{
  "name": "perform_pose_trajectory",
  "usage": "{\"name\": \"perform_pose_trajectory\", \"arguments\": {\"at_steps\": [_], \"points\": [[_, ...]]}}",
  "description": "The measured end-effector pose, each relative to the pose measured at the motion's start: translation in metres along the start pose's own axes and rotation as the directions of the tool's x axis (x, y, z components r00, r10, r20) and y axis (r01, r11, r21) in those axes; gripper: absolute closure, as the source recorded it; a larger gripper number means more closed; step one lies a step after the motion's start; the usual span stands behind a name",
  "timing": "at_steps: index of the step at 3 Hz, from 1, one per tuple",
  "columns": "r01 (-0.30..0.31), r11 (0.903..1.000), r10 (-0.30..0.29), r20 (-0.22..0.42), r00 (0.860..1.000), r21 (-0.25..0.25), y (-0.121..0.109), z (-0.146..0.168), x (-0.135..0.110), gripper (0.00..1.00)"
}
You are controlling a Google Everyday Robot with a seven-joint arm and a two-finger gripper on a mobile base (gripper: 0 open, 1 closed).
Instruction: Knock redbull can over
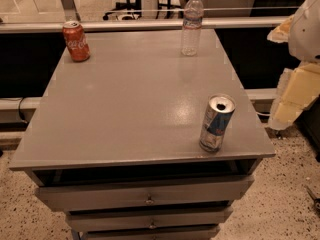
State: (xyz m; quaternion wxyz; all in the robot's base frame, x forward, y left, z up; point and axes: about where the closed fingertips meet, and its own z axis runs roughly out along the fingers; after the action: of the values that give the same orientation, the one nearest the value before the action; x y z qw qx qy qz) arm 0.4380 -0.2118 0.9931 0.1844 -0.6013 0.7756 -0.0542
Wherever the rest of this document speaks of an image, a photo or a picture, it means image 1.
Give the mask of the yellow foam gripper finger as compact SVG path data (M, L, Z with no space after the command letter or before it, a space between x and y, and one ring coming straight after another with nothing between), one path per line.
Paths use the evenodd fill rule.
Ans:
M271 105L268 126L274 130L285 130L319 95L319 63L302 63L294 70L285 68Z
M267 40L274 43L287 43L294 16L290 15L284 22L274 28L267 36Z

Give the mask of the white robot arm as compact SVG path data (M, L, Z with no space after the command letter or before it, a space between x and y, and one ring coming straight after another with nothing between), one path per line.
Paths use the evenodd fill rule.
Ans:
M271 105L268 126L285 130L320 95L320 0L305 0L267 39L287 42L289 54L300 61L281 74Z

